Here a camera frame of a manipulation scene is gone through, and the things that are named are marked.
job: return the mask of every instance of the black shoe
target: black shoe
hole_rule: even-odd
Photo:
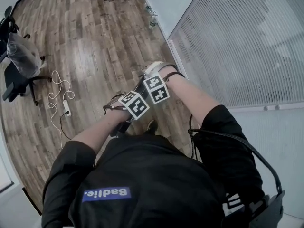
[[[145,132],[145,134],[155,135],[157,129],[158,129],[157,121],[152,120],[148,123],[147,131]]]

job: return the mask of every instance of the t-shirt sleeve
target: t-shirt sleeve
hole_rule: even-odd
[[[69,141],[56,158],[43,190],[42,228],[70,225],[68,210],[84,178],[94,168],[96,154],[86,144]]]
[[[241,126],[223,105],[214,107],[207,114],[201,129],[232,134],[246,140]],[[193,140],[204,165],[224,184],[227,193],[238,193],[244,203],[263,197],[261,176],[252,152],[244,144],[205,132],[197,133]]]

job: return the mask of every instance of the wooden floor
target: wooden floor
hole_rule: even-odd
[[[71,82],[76,95],[68,100],[72,116],[63,119],[63,128],[70,137],[100,119],[103,105],[115,93],[132,90],[146,64],[156,60],[174,62],[159,28],[148,29],[144,0],[23,0],[14,17],[21,34],[29,33],[40,54],[46,56],[48,66],[41,74],[50,76],[57,70],[62,79]],[[0,67],[1,94],[5,91],[4,64]],[[59,133],[50,122],[54,110],[47,106],[48,93],[58,90],[57,85],[41,81],[35,88],[39,106],[34,106],[30,95],[0,104],[13,163],[40,209],[45,181],[61,150]],[[58,97],[56,126],[63,113],[62,96]],[[132,124],[129,132],[141,134],[155,119],[158,134],[189,154],[189,115],[173,96],[152,107]]]

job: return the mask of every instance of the plastic bag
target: plastic bag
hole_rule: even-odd
[[[24,39],[18,34],[10,33],[7,53],[8,57],[24,77],[32,78],[40,74],[42,62],[38,49],[31,41]]]

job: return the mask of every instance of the ribbed glass panel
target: ribbed glass panel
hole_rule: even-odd
[[[170,39],[228,107],[304,100],[304,0],[194,0]]]

